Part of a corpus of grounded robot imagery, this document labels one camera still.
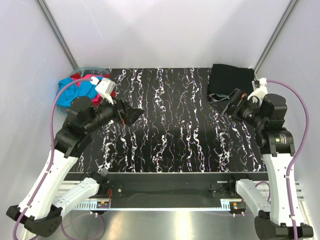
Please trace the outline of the black t shirt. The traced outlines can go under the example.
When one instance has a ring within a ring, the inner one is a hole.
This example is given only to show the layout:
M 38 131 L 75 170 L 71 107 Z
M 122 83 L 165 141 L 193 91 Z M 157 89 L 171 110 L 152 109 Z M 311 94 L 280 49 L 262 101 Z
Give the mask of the black t shirt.
M 251 94 L 254 79 L 255 72 L 252 68 L 213 64 L 208 81 L 207 95 L 228 96 L 235 89 Z

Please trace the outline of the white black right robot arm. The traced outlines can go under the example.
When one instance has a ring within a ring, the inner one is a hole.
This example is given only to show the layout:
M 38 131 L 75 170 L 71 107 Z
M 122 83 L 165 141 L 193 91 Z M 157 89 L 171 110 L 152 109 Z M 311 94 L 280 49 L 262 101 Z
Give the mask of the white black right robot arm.
M 261 240 L 305 240 L 314 237 L 313 228 L 301 213 L 294 164 L 300 151 L 293 135 L 284 127 L 286 99 L 269 93 L 266 78 L 253 81 L 253 92 L 236 88 L 225 98 L 221 114 L 244 122 L 255 130 L 255 141 L 266 165 L 269 194 L 267 200 L 250 179 L 227 185 L 228 195 L 241 197 L 254 215 L 256 235 Z

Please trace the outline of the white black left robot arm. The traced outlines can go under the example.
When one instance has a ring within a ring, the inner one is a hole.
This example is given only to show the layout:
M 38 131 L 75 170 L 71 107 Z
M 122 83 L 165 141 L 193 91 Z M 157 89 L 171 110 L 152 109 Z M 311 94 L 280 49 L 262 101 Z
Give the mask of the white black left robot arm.
M 8 208 L 6 215 L 15 221 L 12 238 L 18 239 L 19 225 L 37 237 L 49 237 L 62 226 L 64 217 L 82 201 L 95 196 L 103 198 L 108 193 L 108 177 L 105 173 L 89 173 L 75 187 L 56 196 L 71 167 L 91 143 L 91 134 L 110 122 L 131 126 L 144 110 L 133 108 L 126 101 L 112 96 L 115 83 L 97 77 L 73 80 L 56 95 L 51 112 L 55 111 L 61 95 L 77 83 L 88 82 L 102 97 L 95 106 L 88 96 L 78 96 L 67 109 L 62 128 L 54 133 L 49 124 L 51 149 L 48 159 L 26 197 Z

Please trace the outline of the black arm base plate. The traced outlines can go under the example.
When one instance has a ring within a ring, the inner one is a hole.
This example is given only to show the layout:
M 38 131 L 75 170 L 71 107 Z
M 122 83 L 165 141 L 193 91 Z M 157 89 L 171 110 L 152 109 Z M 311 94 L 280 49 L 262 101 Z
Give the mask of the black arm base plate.
M 122 191 L 125 197 L 113 199 L 162 200 L 172 199 L 229 199 L 230 195 L 220 192 L 231 183 L 237 174 L 230 172 L 213 173 L 129 173 L 115 172 L 107 175 L 109 187 Z

